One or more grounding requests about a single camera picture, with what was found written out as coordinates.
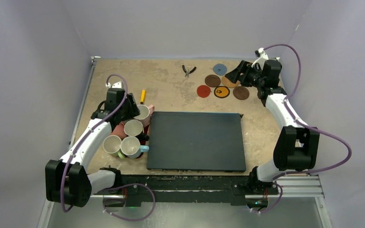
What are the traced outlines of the dark brown wooden coaster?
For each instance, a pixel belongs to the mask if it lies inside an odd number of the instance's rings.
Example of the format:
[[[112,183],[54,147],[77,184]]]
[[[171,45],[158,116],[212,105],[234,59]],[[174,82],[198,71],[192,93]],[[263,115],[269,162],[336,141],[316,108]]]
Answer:
[[[246,87],[237,86],[233,89],[233,95],[239,100],[246,100],[249,97],[250,93]]]

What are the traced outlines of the blue grey coaster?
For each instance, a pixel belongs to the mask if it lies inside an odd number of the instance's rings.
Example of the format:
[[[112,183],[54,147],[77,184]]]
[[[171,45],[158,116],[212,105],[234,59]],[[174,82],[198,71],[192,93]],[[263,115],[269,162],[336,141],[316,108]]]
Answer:
[[[227,73],[227,70],[227,67],[221,63],[218,63],[213,67],[214,73],[219,76],[224,76]]]

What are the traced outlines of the orange smiley coaster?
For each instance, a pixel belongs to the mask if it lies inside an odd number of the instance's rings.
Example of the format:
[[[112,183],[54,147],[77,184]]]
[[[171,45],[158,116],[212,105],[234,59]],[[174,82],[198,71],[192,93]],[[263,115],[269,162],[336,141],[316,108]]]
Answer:
[[[226,86],[218,86],[214,89],[213,93],[218,98],[226,98],[230,95],[230,89]]]

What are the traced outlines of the red apple coaster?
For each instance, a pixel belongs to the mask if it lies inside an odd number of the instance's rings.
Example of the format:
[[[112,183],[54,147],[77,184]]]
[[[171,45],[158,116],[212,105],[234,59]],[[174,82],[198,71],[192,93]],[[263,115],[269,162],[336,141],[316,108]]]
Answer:
[[[206,98],[211,94],[211,88],[207,85],[200,85],[198,86],[196,92],[199,97]]]

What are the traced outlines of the pink handled white mug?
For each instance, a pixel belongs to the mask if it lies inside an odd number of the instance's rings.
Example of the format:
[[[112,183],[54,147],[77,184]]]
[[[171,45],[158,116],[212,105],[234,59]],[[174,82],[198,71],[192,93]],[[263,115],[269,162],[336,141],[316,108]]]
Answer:
[[[140,111],[140,114],[135,116],[134,119],[140,121],[143,127],[145,128],[150,124],[151,116],[154,113],[154,106],[153,105],[146,106],[144,104],[139,104],[137,107]]]

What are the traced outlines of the black handled white mug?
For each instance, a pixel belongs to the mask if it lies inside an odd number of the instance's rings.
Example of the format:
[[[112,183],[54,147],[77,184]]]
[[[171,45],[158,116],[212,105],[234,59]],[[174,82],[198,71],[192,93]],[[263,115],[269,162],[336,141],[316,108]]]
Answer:
[[[144,132],[143,124],[136,119],[129,120],[124,124],[124,133],[127,136],[136,137],[140,141],[149,141],[150,137]]]

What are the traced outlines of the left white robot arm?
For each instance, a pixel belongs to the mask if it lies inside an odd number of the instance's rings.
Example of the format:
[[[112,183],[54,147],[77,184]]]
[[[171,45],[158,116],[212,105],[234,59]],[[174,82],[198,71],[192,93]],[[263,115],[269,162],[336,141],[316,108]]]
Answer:
[[[132,93],[121,88],[110,88],[106,99],[92,113],[87,128],[81,137],[59,160],[50,160],[45,166],[46,198],[51,202],[83,207],[90,196],[106,189],[118,194],[123,187],[117,178],[120,171],[101,168],[87,174],[86,169],[104,139],[122,121],[140,114]]]

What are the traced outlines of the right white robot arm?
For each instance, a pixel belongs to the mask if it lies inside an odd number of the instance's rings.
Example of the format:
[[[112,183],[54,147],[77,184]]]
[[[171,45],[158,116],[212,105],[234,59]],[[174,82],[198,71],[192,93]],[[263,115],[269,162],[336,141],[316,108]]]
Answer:
[[[273,158],[256,166],[249,174],[246,185],[253,193],[260,193],[271,186],[274,178],[280,174],[314,168],[317,160],[320,134],[299,123],[301,119],[289,103],[287,92],[279,86],[281,70],[282,65],[277,60],[266,60],[263,66],[243,60],[226,74],[226,78],[233,83],[255,87],[257,97],[281,128]]]

